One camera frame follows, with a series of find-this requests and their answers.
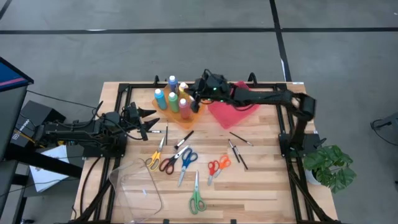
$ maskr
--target pink cloth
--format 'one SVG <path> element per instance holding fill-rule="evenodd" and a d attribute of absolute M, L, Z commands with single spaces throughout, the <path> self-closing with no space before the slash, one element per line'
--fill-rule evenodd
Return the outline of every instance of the pink cloth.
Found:
<path fill-rule="evenodd" d="M 249 89 L 249 87 L 243 82 L 239 81 L 235 85 L 241 88 Z M 238 124 L 245 117 L 253 113 L 258 109 L 260 105 L 254 105 L 252 108 L 246 111 L 237 111 L 233 106 L 227 105 L 226 103 L 214 102 L 208 105 L 210 113 L 216 118 L 219 124 L 224 128 L 228 129 L 235 124 Z"/>

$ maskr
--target orange scissors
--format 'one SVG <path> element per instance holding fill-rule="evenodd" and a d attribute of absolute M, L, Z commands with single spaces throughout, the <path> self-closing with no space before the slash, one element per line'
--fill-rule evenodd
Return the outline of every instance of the orange scissors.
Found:
<path fill-rule="evenodd" d="M 145 164 L 147 164 L 147 167 L 149 167 L 150 171 L 155 171 L 160 164 L 160 152 L 163 148 L 164 138 L 165 137 L 162 138 L 159 147 L 157 148 L 155 153 L 153 153 L 152 157 L 145 160 Z"/>
<path fill-rule="evenodd" d="M 225 167 L 229 167 L 231 165 L 231 161 L 228 157 L 228 155 L 223 155 L 220 158 L 220 167 L 218 168 L 218 171 L 216 172 L 216 174 L 214 175 L 214 178 L 218 177 L 219 174 L 221 173 L 221 171 L 225 168 Z"/>
<path fill-rule="evenodd" d="M 218 168 L 220 168 L 220 164 L 218 163 L 218 161 L 213 161 L 213 162 L 209 162 L 207 164 L 207 167 L 209 167 L 209 170 L 210 170 L 210 175 L 209 175 L 209 180 L 207 181 L 207 185 L 210 186 L 211 181 L 213 181 L 213 175 L 218 170 Z"/>

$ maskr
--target scissors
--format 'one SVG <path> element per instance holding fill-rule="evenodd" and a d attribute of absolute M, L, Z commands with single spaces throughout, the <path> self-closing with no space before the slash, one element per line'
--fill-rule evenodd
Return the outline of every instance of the scissors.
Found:
<path fill-rule="evenodd" d="M 203 212 L 204 210 L 206 210 L 206 204 L 201 199 L 199 194 L 199 171 L 197 171 L 197 177 L 195 179 L 195 188 L 193 189 L 193 195 L 189 199 L 189 210 L 191 210 L 191 213 L 194 215 L 196 215 L 198 211 Z"/>
<path fill-rule="evenodd" d="M 188 148 L 189 148 L 189 146 L 185 146 L 183 149 L 181 149 L 173 157 L 163 160 L 162 163 L 159 166 L 159 170 L 162 171 L 162 172 L 166 171 L 166 174 L 171 175 L 174 172 L 174 164 L 175 164 L 175 162 L 181 156 L 181 154 Z"/>
<path fill-rule="evenodd" d="M 225 167 L 229 167 L 231 165 L 231 161 L 228 157 L 228 155 L 223 155 L 220 158 L 220 168 L 218 169 L 218 171 L 216 172 L 216 174 L 214 175 L 214 178 L 218 177 L 219 174 L 221 173 L 221 171 L 225 168 Z"/>
<path fill-rule="evenodd" d="M 198 159 L 198 154 L 193 152 L 191 148 L 188 148 L 187 150 L 184 151 L 182 154 L 182 169 L 181 169 L 181 174 L 180 174 L 180 180 L 178 180 L 178 187 L 181 185 L 182 179 L 184 178 L 185 171 L 188 167 L 188 165 L 196 161 Z"/>
<path fill-rule="evenodd" d="M 213 175 L 214 173 L 218 170 L 218 168 L 220 168 L 220 163 L 218 163 L 218 161 L 213 161 L 213 162 L 209 162 L 207 164 L 207 166 L 209 167 L 210 170 L 210 176 L 209 176 L 209 180 L 207 181 L 207 185 L 211 185 L 211 181 L 213 181 Z"/>
<path fill-rule="evenodd" d="M 163 137 L 160 141 L 159 147 L 157 148 L 155 153 L 153 153 L 152 157 L 145 160 L 145 164 L 147 164 L 147 167 L 149 167 L 151 171 L 155 171 L 160 164 L 160 152 L 163 148 L 164 138 L 165 137 Z"/>

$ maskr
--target concrete floor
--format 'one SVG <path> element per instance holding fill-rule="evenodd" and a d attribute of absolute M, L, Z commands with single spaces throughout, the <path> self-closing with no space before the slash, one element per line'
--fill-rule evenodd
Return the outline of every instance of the concrete floor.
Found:
<path fill-rule="evenodd" d="M 398 27 L 396 0 L 276 4 L 282 28 Z M 0 30 L 273 25 L 266 0 L 12 0 L 0 20 Z M 305 82 L 308 94 L 318 99 L 318 132 L 354 159 L 358 177 L 334 195 L 339 219 L 396 223 L 398 150 L 379 139 L 369 122 L 398 111 L 398 33 L 283 33 L 283 38 L 293 81 Z M 35 80 L 30 90 L 89 105 L 97 104 L 106 81 L 149 81 L 155 75 L 163 80 L 171 74 L 193 80 L 204 68 L 230 80 L 246 79 L 250 72 L 260 81 L 284 80 L 273 32 L 0 35 L 0 55 Z M 79 106 L 31 94 L 27 99 L 56 108 L 69 120 L 91 116 Z M 396 139 L 392 130 L 382 134 Z M 67 222 L 77 186 L 64 182 L 29 198 L 24 218 Z M 7 209 L 17 197 L 17 192 L 9 196 Z M 0 223 L 10 223 L 6 213 Z"/>

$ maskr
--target white pot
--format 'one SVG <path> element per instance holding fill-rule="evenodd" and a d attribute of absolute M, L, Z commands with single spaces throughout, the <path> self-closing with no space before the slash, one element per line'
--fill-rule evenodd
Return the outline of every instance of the white pot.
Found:
<path fill-rule="evenodd" d="M 305 178 L 307 178 L 307 181 L 313 185 L 321 185 L 321 183 L 319 183 L 319 181 L 317 181 L 316 178 L 312 175 L 312 171 L 310 170 L 305 170 Z"/>

